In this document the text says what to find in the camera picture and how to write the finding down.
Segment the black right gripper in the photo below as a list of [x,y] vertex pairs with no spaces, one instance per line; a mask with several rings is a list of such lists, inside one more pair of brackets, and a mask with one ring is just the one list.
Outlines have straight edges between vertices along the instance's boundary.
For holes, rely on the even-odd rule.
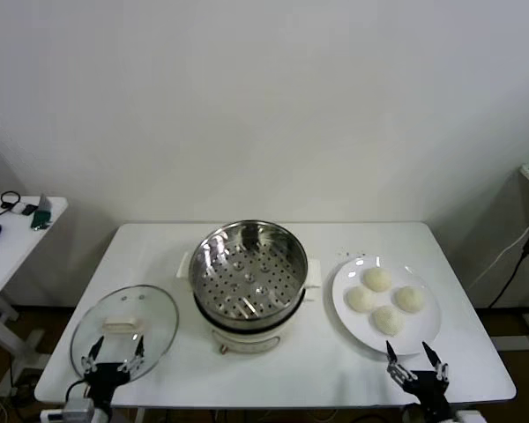
[[409,371],[403,367],[390,342],[385,341],[388,360],[387,372],[395,383],[402,383],[404,392],[414,395],[420,402],[425,418],[449,418],[451,406],[444,393],[448,388],[447,363],[424,341],[421,342],[435,371]]

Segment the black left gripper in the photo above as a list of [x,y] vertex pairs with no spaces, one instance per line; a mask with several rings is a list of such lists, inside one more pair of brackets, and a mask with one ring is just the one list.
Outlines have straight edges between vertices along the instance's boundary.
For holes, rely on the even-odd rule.
[[122,362],[96,363],[104,336],[92,345],[89,353],[81,357],[84,380],[89,386],[88,397],[95,408],[110,408],[115,390],[130,381],[130,375],[138,371],[145,358],[144,336],[141,336],[134,356]]

